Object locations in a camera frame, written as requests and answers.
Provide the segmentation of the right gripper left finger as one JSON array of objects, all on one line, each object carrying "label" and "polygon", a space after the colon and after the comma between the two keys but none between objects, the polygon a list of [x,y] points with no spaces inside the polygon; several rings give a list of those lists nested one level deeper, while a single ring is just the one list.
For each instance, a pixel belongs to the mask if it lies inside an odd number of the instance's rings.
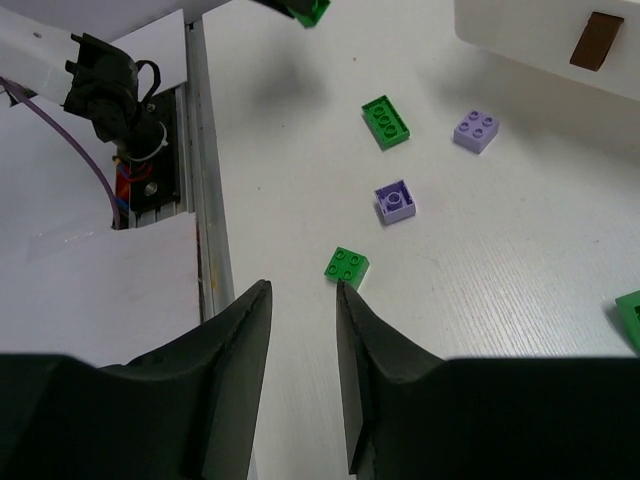
[{"label": "right gripper left finger", "polygon": [[102,479],[245,479],[272,320],[259,280],[224,311],[125,365],[109,365]]}]

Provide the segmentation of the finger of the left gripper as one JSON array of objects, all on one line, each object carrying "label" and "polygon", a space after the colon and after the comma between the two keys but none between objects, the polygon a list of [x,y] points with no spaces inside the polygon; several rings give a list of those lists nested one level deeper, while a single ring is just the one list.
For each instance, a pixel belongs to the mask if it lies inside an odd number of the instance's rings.
[{"label": "finger of the left gripper", "polygon": [[284,16],[293,18],[296,14],[305,14],[305,2],[299,0],[254,0],[255,3],[263,5]]}]

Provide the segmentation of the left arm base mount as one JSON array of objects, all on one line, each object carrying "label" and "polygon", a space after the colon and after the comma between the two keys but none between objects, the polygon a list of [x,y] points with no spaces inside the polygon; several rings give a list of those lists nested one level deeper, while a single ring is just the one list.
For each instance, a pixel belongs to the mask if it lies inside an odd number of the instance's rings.
[{"label": "left arm base mount", "polygon": [[159,214],[180,201],[177,90],[155,95],[148,105],[151,116],[167,130],[167,145],[150,160],[131,162],[118,153],[113,157],[116,203],[120,229],[137,225],[144,214]]}]

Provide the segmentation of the green square lego brick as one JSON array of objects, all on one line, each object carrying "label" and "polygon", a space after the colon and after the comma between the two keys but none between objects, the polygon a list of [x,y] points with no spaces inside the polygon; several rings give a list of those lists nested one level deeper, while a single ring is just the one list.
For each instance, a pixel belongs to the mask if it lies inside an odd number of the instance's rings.
[{"label": "green square lego brick", "polygon": [[343,280],[358,290],[369,267],[370,262],[366,256],[337,247],[325,268],[324,276],[333,283]]}]

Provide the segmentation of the white drawer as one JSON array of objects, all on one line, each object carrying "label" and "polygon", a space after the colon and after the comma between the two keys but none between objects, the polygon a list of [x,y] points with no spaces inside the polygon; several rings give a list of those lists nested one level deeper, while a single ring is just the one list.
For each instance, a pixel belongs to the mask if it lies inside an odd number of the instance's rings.
[{"label": "white drawer", "polygon": [[454,22],[468,44],[639,99],[637,1],[456,1]]}]

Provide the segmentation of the small green lego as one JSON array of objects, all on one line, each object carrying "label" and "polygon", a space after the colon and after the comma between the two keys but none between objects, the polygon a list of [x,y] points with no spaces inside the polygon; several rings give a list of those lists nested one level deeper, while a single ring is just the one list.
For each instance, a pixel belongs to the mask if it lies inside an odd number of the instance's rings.
[{"label": "small green lego", "polygon": [[299,13],[291,8],[289,8],[289,12],[303,27],[314,28],[319,23],[330,5],[330,0],[315,0],[312,4],[311,13],[308,15]]}]

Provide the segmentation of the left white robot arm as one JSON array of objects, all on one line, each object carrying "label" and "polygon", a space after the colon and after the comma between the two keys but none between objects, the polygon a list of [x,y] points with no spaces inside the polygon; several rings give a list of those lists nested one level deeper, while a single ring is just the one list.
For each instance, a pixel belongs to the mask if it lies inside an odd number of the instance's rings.
[{"label": "left white robot arm", "polygon": [[177,10],[190,20],[215,1],[4,1],[1,80],[17,84],[89,120],[98,138],[150,155],[166,129],[139,97],[134,61],[112,40]]}]

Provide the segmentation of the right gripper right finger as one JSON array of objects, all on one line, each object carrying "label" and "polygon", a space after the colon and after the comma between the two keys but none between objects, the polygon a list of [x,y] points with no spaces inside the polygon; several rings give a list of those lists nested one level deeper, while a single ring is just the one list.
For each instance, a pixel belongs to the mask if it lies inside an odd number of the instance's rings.
[{"label": "right gripper right finger", "polygon": [[441,462],[443,360],[378,317],[351,284],[336,289],[336,333],[349,473],[426,479]]}]

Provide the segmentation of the purple upside-down lego brick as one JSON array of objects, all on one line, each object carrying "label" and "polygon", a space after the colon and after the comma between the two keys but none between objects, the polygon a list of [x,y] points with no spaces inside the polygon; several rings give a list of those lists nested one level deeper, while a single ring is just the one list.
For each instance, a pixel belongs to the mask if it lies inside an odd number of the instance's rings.
[{"label": "purple upside-down lego brick", "polygon": [[374,196],[379,220],[385,227],[416,215],[415,201],[404,180],[376,189]]}]

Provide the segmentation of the green lego plate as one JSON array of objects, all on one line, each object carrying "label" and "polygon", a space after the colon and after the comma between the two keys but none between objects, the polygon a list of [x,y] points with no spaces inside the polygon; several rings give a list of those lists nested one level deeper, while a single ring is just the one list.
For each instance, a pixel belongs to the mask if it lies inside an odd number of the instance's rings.
[{"label": "green lego plate", "polygon": [[362,115],[382,150],[410,138],[410,130],[388,96],[382,95],[361,107]]}]

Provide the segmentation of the green sloped lego brick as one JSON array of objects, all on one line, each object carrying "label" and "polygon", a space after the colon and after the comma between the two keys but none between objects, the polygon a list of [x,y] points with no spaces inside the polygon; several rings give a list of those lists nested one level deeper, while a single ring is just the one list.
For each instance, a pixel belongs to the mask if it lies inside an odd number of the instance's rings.
[{"label": "green sloped lego brick", "polygon": [[627,339],[636,352],[640,346],[639,305],[640,291],[635,291],[615,299],[617,312],[622,320]]}]

